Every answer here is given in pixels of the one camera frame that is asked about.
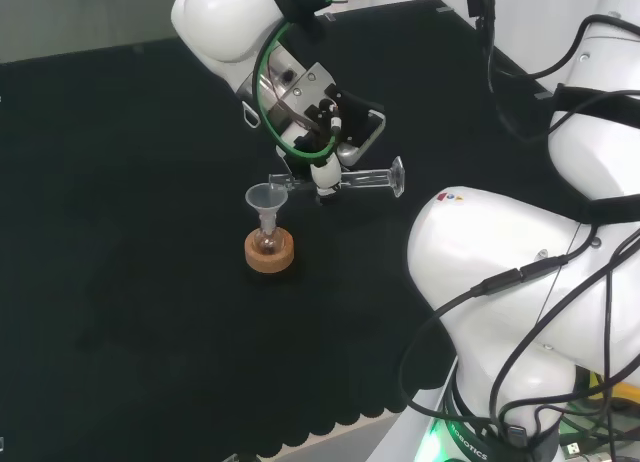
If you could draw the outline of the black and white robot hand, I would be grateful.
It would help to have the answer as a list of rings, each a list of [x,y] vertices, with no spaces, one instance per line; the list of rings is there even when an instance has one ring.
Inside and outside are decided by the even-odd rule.
[[[312,190],[324,201],[348,185],[345,174],[352,171],[374,141],[382,134],[384,109],[329,84],[319,100],[304,106],[305,132],[294,136],[293,147],[301,152],[331,151],[316,161],[287,157],[293,186]]]

